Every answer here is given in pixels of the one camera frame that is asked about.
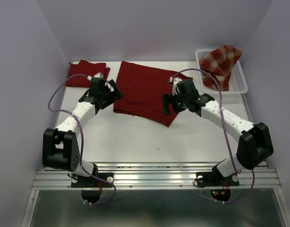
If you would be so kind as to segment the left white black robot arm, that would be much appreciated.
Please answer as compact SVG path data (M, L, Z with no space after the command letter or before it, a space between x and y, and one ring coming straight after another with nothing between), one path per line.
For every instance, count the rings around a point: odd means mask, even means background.
M78 100L73 111L61 110L68 117L53 129L43 134L42 164L45 167L66 170L82 177L87 186L102 181L98 176L96 164L83 160L83 127L100 110L107 108L123 98L114 80L88 77L89 89Z

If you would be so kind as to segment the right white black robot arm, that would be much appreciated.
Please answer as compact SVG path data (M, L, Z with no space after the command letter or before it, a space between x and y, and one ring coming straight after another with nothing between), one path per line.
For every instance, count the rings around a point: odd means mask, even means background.
M201 173L198 187L219 186L242 170L253 170L273 153L273 145L266 124L244 120L222 107L208 94L200 95L191 79L170 78L172 92L162 96L163 112L170 109L180 113L189 110L223 129L238 143L236 154L220 161L210 172Z

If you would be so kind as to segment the red polka dot skirt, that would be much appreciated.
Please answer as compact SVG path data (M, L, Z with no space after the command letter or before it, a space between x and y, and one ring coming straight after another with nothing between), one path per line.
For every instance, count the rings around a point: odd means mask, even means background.
M90 63L86 60L80 60L78 64L71 64L69 67L68 75L70 76L82 74L87 77L94 77L98 73L103 74L103 78L107 79L110 72L110 68L106 66L106 63ZM66 84L66 87L90 87L90 80L83 76L76 76L72 79L69 79Z
M177 113L163 113L162 96L172 92L169 79L175 75L164 70L122 61L116 84L123 98L114 104L114 112L143 117L169 127Z

